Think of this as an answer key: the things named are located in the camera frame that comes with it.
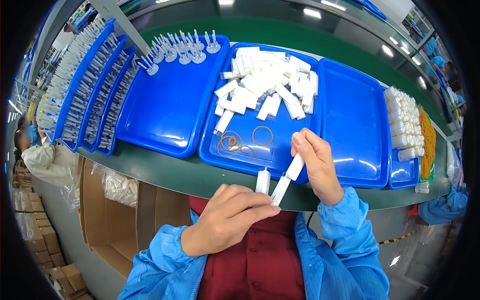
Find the green workbench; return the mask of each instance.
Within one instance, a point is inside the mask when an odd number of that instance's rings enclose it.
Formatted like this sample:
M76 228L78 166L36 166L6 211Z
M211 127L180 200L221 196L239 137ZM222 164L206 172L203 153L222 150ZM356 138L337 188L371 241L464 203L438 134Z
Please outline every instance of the green workbench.
M385 61L332 34L290 22L239 17L189 20L157 27L141 34L147 42L150 42L154 35L186 28L196 28L198 32L219 28L221 30L216 30L217 33L228 36L231 41L295 48L337 60L409 93L424 106L440 130L446 135L451 134L444 118L414 83ZM446 149L446 141L437 134L435 180L430 184L429 194L415 193L414 188L390 190L387 185L383 189L357 188L358 195L369 203L370 209L383 209L420 203L447 194L449 183L446 176ZM253 190L256 185L256 176L208 165L201 161L196 153L189 158L179 159L120 140L117 140L111 156L104 156L98 152L89 153L81 148L78 153L138 180L203 198L210 198L222 183L244 185ZM270 191L273 191L276 183L276 180L271 181ZM281 207L295 211L315 211L318 202L308 183L291 184Z

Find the open cardboard box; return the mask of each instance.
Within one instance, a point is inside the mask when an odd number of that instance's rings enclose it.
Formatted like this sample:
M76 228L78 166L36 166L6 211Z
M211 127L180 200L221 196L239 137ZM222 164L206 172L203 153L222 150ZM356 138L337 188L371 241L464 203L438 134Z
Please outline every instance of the open cardboard box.
M105 198L101 178L92 175L93 162L82 162L80 222L90 251L127 278L133 256L148 248L164 224L190 224L188 195L139 183L137 207Z

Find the hand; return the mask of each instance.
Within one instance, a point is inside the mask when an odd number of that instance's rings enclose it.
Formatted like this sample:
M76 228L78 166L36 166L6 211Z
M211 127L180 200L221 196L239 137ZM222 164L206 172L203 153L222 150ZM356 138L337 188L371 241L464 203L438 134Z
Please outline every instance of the hand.
M292 135L291 154L300 156L307 165L313 192L325 205L337 204L344 192L335 173L330 145L307 128Z
M198 222L185 228L180 243L190 257L218 253L241 242L253 223L278 215L272 198L239 185L222 184L208 201Z

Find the red shirt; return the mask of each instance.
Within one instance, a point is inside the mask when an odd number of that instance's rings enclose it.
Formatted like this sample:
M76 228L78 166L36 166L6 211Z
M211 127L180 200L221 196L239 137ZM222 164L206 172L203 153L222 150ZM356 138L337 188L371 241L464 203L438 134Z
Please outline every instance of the red shirt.
M198 215L207 202L190 196ZM240 243L209 254L197 299L305 299L295 243L297 214L281 211L253 224Z

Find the black cable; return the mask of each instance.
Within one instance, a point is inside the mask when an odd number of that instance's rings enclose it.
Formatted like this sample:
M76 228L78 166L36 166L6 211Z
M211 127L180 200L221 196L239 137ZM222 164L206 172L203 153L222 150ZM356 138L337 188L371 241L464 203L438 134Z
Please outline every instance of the black cable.
M310 214L310 217L308 217L308 221L307 221L307 228L310 224L310 220L312 219L312 216L313 216L313 212Z

